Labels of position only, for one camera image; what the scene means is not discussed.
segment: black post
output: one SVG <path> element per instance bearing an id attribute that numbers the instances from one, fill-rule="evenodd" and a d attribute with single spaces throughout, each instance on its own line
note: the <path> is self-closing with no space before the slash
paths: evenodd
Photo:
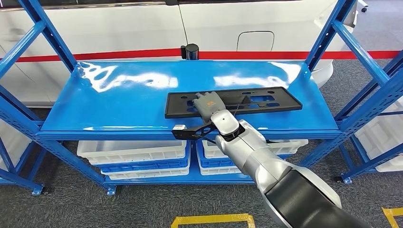
<path id="1" fill-rule="evenodd" d="M 199 46 L 196 44 L 188 44 L 181 46 L 182 58 L 186 60 L 199 60 Z"/>

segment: white car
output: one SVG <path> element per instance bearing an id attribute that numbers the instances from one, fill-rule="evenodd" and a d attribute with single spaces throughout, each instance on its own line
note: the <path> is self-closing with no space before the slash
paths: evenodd
<path id="1" fill-rule="evenodd" d="M 33 22 L 22 8 L 0 0 L 0 57 L 22 38 Z M 46 6 L 45 12 L 73 54 L 179 48 L 195 43 L 200 51 L 309 51 L 337 0 L 169 0 L 84 5 L 74 0 Z M 345 25 L 355 24 L 353 9 Z M 333 39 L 327 50 L 344 43 Z M 56 53 L 40 35 L 23 56 Z M 181 59 L 180 57 L 140 60 Z M 332 75 L 332 60 L 321 60 L 313 77 L 321 87 Z M 0 84 L 27 106 L 56 101 L 69 77 L 61 61 L 19 62 Z"/>

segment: stacked crates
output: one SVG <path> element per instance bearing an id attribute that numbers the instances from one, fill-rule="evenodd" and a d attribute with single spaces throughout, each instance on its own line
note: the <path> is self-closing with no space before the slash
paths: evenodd
<path id="1" fill-rule="evenodd" d="M 284 159 L 295 154 L 299 147 L 308 144 L 307 139 L 303 140 L 271 140 L 268 143 L 271 151 Z M 202 175 L 240 173 L 234 162 L 223 154 L 219 148 L 209 141 L 197 141 L 197 159 L 199 161 Z"/>
<path id="2" fill-rule="evenodd" d="M 186 141 L 80 141 L 77 155 L 111 180 L 189 174 Z"/>

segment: caster wheel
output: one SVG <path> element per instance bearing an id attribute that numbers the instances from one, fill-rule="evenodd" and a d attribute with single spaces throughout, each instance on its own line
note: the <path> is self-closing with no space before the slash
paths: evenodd
<path id="1" fill-rule="evenodd" d="M 337 183 L 343 183 L 343 179 L 339 176 L 339 177 L 334 177 L 333 180 Z"/>

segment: yellow floor marking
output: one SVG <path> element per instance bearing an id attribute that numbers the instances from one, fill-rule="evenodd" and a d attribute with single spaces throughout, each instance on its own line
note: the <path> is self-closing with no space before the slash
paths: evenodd
<path id="1" fill-rule="evenodd" d="M 382 210 L 384 211 L 384 214 L 386 218 L 388 219 L 389 223 L 391 224 L 392 228 L 399 228 L 399 226 L 396 223 L 396 220 L 394 220 L 394 216 L 403 216 L 403 208 L 383 208 Z"/>
<path id="2" fill-rule="evenodd" d="M 255 228 L 253 216 L 249 214 L 229 214 L 229 215 L 204 215 L 176 217 L 171 228 L 178 228 L 185 224 L 220 223 L 220 222 L 243 222 L 248 223 L 248 228 Z"/>

